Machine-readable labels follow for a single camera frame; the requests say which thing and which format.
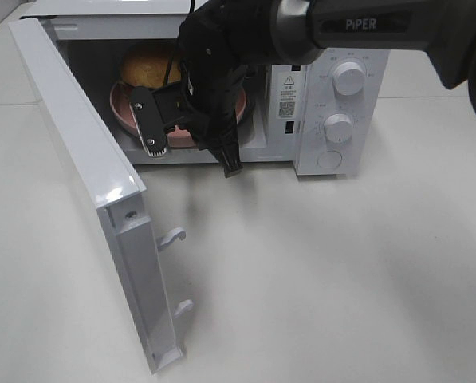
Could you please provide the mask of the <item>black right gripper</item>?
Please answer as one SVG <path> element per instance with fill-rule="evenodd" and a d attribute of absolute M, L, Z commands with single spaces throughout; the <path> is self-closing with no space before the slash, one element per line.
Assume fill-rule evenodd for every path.
<path fill-rule="evenodd" d="M 207 1 L 187 15 L 179 27 L 190 106 L 207 116 L 187 126 L 200 149 L 207 149 L 229 178 L 242 170 L 235 106 L 250 65 L 277 59 L 271 38 L 273 1 Z M 149 157 L 167 152 L 167 136 L 159 107 L 149 88 L 130 95 L 133 120 Z"/>

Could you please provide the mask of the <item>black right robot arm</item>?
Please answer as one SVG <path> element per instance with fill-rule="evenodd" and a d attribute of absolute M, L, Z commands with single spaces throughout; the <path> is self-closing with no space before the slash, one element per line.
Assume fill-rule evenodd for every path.
<path fill-rule="evenodd" d="M 327 48 L 423 51 L 444 87 L 468 84 L 476 113 L 476 1 L 209 1 L 177 45 L 180 81 L 131 93 L 141 143 L 160 156 L 180 126 L 226 176 L 242 169 L 234 107 L 252 65 L 308 65 Z"/>

